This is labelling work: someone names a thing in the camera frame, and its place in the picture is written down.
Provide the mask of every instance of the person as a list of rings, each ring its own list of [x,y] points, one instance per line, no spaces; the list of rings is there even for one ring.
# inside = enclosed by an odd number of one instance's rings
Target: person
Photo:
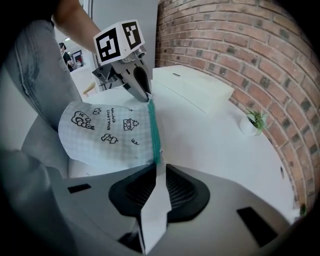
[[[59,43],[59,46],[60,46],[62,58],[64,60],[64,63],[66,64],[68,70],[70,72],[74,71],[74,69],[73,69],[74,63],[71,60],[69,53],[66,52],[67,47],[65,46],[65,44],[63,42]]]
[[[59,50],[54,26],[92,53],[100,29],[79,0],[21,1],[17,12],[21,22],[10,27],[15,39],[5,42],[12,46],[4,65],[23,97],[57,131],[65,108],[81,97]]]

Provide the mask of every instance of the cartoon doodle print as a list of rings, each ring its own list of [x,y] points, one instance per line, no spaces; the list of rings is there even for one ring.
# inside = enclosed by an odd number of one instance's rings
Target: cartoon doodle print
[[[98,108],[95,108],[95,109],[94,109],[94,111],[93,111],[92,114],[94,114],[94,115],[100,115],[100,112],[101,112],[101,108],[98,107]]]
[[[135,145],[140,145],[140,143],[136,142],[134,138],[131,140],[131,142]]]
[[[138,126],[138,122],[135,120],[130,119],[124,119],[123,120],[123,130],[125,131],[132,131],[136,126]]]
[[[101,140],[104,141],[108,141],[110,144],[115,144],[116,142],[118,142],[119,140],[116,137],[113,137],[111,134],[107,133],[105,135],[103,135],[103,137],[101,137]]]
[[[90,124],[91,119],[83,112],[77,111],[74,113],[74,116],[71,118],[71,121],[77,126],[94,130],[95,127]]]

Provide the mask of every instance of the white table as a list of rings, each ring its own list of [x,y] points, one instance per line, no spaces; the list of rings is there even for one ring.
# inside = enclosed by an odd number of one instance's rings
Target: white table
[[[232,180],[244,186],[293,221],[294,194],[289,177],[282,178],[282,162],[262,133],[246,137],[239,128],[244,113],[232,103],[213,118],[165,86],[152,81],[152,95],[164,160],[168,164],[192,168]],[[106,90],[85,99],[90,104],[135,107],[137,101],[123,88]],[[69,176],[79,170],[94,175],[106,170],[94,169],[70,161]]]

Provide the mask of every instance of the jeans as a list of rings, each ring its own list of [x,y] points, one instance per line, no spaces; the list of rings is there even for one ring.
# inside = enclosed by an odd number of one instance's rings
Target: jeans
[[[62,58],[52,24],[35,20],[25,27],[5,64],[22,95],[57,131],[65,108],[71,101],[81,101],[81,97]]]
[[[69,156],[58,135],[63,111],[81,101],[55,39],[52,24],[35,20],[18,35],[4,65],[14,85],[38,113],[21,151],[68,177]]]

